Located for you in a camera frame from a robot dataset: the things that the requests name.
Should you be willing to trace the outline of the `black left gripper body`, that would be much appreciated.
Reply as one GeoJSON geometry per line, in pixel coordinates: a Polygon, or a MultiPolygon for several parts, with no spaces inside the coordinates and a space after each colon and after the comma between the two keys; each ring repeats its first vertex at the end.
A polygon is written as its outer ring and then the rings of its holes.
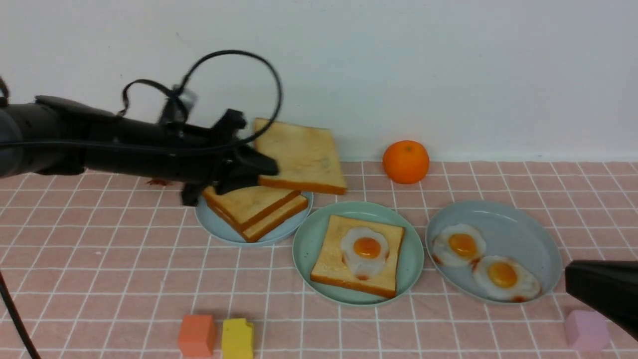
{"type": "Polygon", "coordinates": [[[204,182],[207,187],[214,188],[214,171],[223,154],[246,145],[237,136],[237,132],[244,129],[246,125],[246,119],[241,111],[228,109],[210,129],[191,125],[181,126],[180,140],[183,143],[189,145],[191,139],[203,139],[206,148],[188,149],[186,155],[176,157],[178,174],[190,176],[189,179],[180,179],[180,181],[182,183],[204,182]]]}

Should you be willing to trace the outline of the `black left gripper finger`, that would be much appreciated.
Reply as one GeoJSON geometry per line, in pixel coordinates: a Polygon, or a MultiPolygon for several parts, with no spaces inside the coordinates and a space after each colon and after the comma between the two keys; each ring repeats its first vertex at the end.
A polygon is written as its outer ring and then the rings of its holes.
{"type": "Polygon", "coordinates": [[[280,173],[277,161],[249,145],[241,145],[223,154],[214,171],[214,190],[218,195],[259,185],[260,177],[280,173]]]}
{"type": "Polygon", "coordinates": [[[207,184],[204,182],[185,182],[180,191],[182,206],[197,207],[201,193],[205,191],[207,184]]]}

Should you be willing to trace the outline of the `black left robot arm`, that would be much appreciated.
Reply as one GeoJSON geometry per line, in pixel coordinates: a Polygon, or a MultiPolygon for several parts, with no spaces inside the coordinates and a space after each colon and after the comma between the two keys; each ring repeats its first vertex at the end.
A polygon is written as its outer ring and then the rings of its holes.
{"type": "Polygon", "coordinates": [[[2,97],[0,115],[2,178],[95,170],[181,182],[182,205],[196,207],[207,187],[226,194],[280,172],[275,159],[237,137],[247,122],[232,109],[209,128],[187,124],[175,105],[147,123],[55,96],[29,104],[2,97]]]}

